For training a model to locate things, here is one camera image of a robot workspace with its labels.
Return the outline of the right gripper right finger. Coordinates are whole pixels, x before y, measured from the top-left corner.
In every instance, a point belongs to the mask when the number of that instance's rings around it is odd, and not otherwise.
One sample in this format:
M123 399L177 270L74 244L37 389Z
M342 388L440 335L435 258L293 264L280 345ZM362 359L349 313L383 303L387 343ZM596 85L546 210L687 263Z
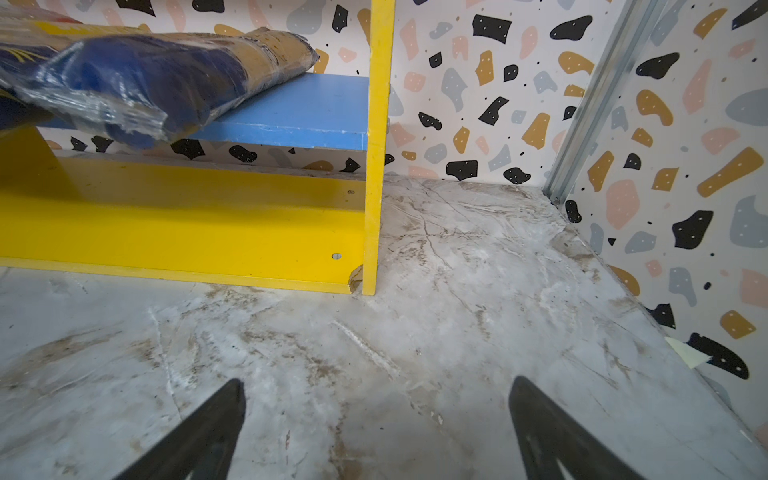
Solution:
M639 479L641 476L524 376L508 399L529 479Z

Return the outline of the orange blue spaghetti bag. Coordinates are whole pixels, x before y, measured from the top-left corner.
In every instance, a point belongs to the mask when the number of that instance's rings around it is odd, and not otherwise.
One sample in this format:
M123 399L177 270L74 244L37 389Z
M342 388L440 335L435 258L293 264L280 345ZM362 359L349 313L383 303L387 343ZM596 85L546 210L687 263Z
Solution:
M66 15L32 7L1 9L1 128L12 130L43 122L51 114L24 102L11 78L29 75L76 42L108 35L136 34L131 27L81 23Z

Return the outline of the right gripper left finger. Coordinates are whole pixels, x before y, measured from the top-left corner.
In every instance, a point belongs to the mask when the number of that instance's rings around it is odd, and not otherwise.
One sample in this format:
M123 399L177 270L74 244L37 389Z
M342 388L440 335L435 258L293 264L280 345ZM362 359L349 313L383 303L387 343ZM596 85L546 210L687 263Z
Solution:
M119 479L225 479L246 413L244 383L231 379Z

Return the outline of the dark blue spaghetti bag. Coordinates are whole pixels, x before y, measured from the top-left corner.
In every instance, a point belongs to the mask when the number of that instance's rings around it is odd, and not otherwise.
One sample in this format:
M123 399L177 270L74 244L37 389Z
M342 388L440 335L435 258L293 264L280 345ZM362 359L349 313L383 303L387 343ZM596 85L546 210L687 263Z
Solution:
M151 149L202 129L319 59L304 37L268 28L241 36L139 30L78 41L11 85L24 102L77 130Z

